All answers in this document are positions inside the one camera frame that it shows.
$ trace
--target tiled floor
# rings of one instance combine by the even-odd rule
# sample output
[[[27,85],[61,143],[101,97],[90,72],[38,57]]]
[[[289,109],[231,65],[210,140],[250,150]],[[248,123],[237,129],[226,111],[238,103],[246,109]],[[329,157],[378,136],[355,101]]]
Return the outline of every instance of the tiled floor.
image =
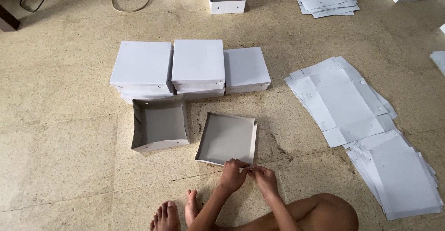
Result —
[[[243,14],[211,15],[208,0],[151,0],[114,11],[111,0],[45,0],[0,32],[0,230],[146,230],[161,202],[183,207],[186,189],[210,196],[221,167],[194,159],[206,112],[255,117],[255,162],[279,175],[291,202],[329,192],[348,200],[364,231],[442,230],[445,215],[386,221],[342,148],[327,146],[284,82],[288,73],[343,56],[398,113],[397,127],[437,171],[445,197],[445,77],[429,54],[445,50],[445,0],[358,0],[355,16],[314,19],[296,0],[248,0]],[[39,0],[27,0],[35,8]],[[145,0],[117,0],[134,9]],[[109,85],[119,43],[223,39],[261,46],[272,78],[265,92],[187,103],[191,145],[130,149],[131,106]],[[269,211],[248,178],[218,223],[239,225]]]

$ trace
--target hand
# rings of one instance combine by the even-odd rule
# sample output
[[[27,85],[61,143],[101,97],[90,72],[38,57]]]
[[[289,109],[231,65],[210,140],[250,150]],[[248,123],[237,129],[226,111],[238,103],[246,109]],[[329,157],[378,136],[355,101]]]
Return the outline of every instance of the hand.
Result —
[[[273,170],[262,166],[252,166],[252,171],[249,171],[249,176],[256,181],[256,184],[268,205],[277,198],[281,199],[278,192],[277,178]]]
[[[248,163],[242,162],[238,159],[230,159],[224,163],[223,175],[219,181],[219,186],[227,194],[233,194],[236,190],[241,188],[246,180],[250,167]]]

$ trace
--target person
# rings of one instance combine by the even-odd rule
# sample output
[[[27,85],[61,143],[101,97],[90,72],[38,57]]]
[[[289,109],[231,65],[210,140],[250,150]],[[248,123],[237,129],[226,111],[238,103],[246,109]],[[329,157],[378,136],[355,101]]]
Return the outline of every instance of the person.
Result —
[[[240,227],[217,226],[215,221],[222,206],[241,188],[247,175],[255,180],[272,212]],[[224,163],[220,182],[201,211],[196,194],[196,190],[187,190],[185,217],[189,231],[357,231],[359,227],[354,208],[342,198],[316,194],[286,205],[278,192],[274,171],[262,166],[249,167],[240,160],[231,159]],[[150,231],[179,231],[175,202],[168,201],[159,206],[149,228]]]

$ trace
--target terrazzo floor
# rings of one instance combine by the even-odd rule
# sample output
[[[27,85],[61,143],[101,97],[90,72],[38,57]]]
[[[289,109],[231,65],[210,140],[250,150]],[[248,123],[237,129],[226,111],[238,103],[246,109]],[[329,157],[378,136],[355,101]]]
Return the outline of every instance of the terrazzo floor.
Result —
[[[36,8],[40,0],[26,0]],[[134,9],[146,0],[117,0]],[[134,13],[111,0],[45,0],[0,32],[0,230],[147,230],[165,200],[186,190],[203,204],[221,167],[194,160],[207,111],[259,122],[255,163],[272,168],[287,203],[336,194],[356,209],[363,231],[443,230],[445,215],[387,221],[343,148],[321,131],[286,86],[292,71],[343,56],[396,112],[397,127],[437,171],[445,197],[445,77],[429,59],[445,50],[445,0],[395,4],[358,0],[355,16],[314,19],[296,0],[248,0],[243,14],[211,15],[208,0],[151,0]],[[224,47],[263,50],[267,91],[188,102],[191,144],[130,149],[132,107],[109,84],[120,41],[222,39]],[[217,223],[237,226],[269,212],[248,178]]]

